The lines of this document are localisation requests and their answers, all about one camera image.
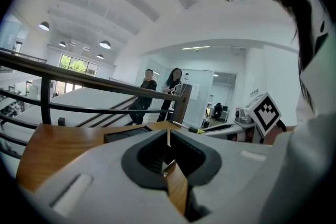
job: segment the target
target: green foliage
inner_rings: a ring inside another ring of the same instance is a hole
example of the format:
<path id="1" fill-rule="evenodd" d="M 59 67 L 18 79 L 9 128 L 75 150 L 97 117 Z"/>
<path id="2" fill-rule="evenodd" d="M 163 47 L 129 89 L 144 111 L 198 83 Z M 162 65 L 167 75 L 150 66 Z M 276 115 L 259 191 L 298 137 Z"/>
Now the green foliage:
<path id="1" fill-rule="evenodd" d="M 71 57 L 63 55 L 61 58 L 61 63 L 59 65 L 60 68 L 68 69 L 70 64 Z"/>
<path id="2" fill-rule="evenodd" d="M 75 61 L 73 62 L 69 68 L 79 72 L 79 73 L 85 73 L 86 72 L 86 66 L 84 65 L 83 61 Z"/>

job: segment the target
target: person's hair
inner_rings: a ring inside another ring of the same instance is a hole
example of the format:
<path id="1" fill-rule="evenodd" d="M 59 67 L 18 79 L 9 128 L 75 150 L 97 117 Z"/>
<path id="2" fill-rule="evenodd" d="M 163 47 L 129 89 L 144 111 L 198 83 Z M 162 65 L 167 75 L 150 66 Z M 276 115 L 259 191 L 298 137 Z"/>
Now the person's hair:
<path id="1" fill-rule="evenodd" d="M 181 77 L 182 77 L 182 70 L 180 69 L 180 68 L 178 68 L 178 67 L 176 67 L 176 68 L 174 68 L 173 69 L 173 71 L 172 72 L 170 72 L 170 75 L 169 75 L 169 77 L 168 77 L 168 79 L 167 79 L 167 85 L 170 85 L 170 83 L 172 83 L 173 82 L 173 78 L 174 78 L 174 72 L 175 71 L 177 71 L 177 70 L 179 70 L 180 71 L 180 73 L 181 73 L 181 76 L 180 76 L 180 78 L 178 78 L 176 81 L 179 83 L 180 82 L 180 80 L 181 80 Z"/>
<path id="2" fill-rule="evenodd" d="M 299 38 L 299 61 L 298 69 L 299 75 L 307 67 L 313 58 L 313 44 L 311 34 L 311 6 L 307 0 L 275 0 L 277 1 L 287 13 L 293 17 L 296 24 L 296 33 Z M 303 85 L 300 77 L 300 86 L 303 97 L 313 109 L 311 96 Z"/>

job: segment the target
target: railing post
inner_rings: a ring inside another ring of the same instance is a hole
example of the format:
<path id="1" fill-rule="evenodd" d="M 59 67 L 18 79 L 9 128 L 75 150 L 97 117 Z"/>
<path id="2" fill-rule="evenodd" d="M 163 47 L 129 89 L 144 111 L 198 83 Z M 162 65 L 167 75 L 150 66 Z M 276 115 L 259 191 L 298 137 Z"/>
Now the railing post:
<path id="1" fill-rule="evenodd" d="M 189 103 L 189 98 L 190 98 L 190 93 L 191 93 L 192 88 L 193 87 L 189 84 L 183 84 L 182 85 L 183 93 L 182 93 L 181 97 L 184 99 L 184 101 L 175 102 L 173 121 L 179 122 L 181 124 L 183 123 L 185 111 L 187 110 L 187 106 L 188 106 L 188 103 Z"/>
<path id="2" fill-rule="evenodd" d="M 50 118 L 50 79 L 42 78 L 41 83 L 41 115 L 44 124 L 51 124 Z"/>

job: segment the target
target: man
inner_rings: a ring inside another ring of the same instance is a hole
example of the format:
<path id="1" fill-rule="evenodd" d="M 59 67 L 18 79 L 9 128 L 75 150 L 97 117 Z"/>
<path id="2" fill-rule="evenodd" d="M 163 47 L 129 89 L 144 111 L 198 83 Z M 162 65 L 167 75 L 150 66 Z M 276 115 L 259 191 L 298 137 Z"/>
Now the man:
<path id="1" fill-rule="evenodd" d="M 145 73 L 145 80 L 141 84 L 140 88 L 148 89 L 148 90 L 156 90 L 156 82 L 153 80 L 153 70 L 152 69 L 147 69 Z M 129 110 L 136 110 L 136 109 L 148 109 L 149 106 L 151 105 L 152 98 L 150 97 L 138 97 L 135 102 L 128 108 Z M 130 117 L 136 125 L 142 124 L 142 119 L 145 113 L 130 113 Z"/>

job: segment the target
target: dark pants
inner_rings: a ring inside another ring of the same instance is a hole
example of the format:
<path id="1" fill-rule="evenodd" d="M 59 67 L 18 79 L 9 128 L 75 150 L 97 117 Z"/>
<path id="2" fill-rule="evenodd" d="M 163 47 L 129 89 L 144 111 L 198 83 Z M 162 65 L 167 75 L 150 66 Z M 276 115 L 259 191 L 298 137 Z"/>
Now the dark pants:
<path id="1" fill-rule="evenodd" d="M 167 110 L 167 109 L 169 109 L 171 102 L 172 102 L 172 101 L 170 101 L 170 100 L 164 100 L 161 109 L 162 109 L 162 110 Z M 159 118 L 157 119 L 156 122 L 164 121 L 165 118 L 166 118 L 166 115 L 167 115 L 167 112 L 162 112 L 162 113 L 160 113 L 160 116 L 159 116 Z M 170 120 L 171 116 L 172 116 L 172 114 L 171 114 L 171 113 L 168 113 L 167 120 Z"/>
<path id="2" fill-rule="evenodd" d="M 148 109 L 148 108 L 149 108 L 149 105 L 143 105 L 143 104 L 135 101 L 133 104 L 131 104 L 131 106 L 128 109 L 129 110 L 133 110 L 133 109 L 144 110 L 144 109 Z M 143 112 L 141 112 L 141 113 L 130 113 L 130 117 L 131 117 L 133 123 L 135 123 L 136 125 L 142 124 L 143 116 L 145 116 L 145 113 L 143 113 Z"/>

